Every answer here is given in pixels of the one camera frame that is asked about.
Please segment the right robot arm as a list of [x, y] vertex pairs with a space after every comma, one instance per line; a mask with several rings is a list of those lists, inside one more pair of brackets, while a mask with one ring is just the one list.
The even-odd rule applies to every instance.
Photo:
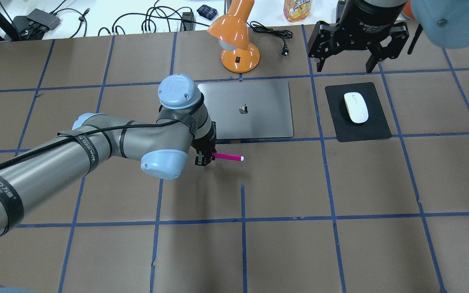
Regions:
[[410, 6], [418, 26], [408, 54], [422, 32], [439, 48], [469, 47], [469, 0], [345, 0], [336, 24], [318, 21], [308, 40], [307, 55], [318, 60], [321, 72], [327, 58], [341, 52], [370, 52], [366, 72], [385, 59], [396, 59], [410, 32], [397, 19]]

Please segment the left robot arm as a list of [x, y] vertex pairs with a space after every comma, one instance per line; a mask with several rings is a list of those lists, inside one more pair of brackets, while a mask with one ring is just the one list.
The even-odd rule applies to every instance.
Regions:
[[190, 148], [197, 152], [196, 165], [209, 164], [216, 124], [194, 80], [184, 74], [168, 76], [158, 97], [161, 106], [153, 124], [85, 113], [72, 130], [0, 163], [0, 237], [111, 157], [139, 161], [143, 172], [164, 180], [182, 174]]

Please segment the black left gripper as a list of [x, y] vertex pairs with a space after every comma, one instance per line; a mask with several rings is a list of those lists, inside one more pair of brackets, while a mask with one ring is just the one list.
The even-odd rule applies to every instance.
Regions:
[[216, 122], [211, 122], [210, 130], [201, 138], [192, 140], [192, 147], [196, 150], [195, 165], [207, 166], [215, 160], [217, 128]]

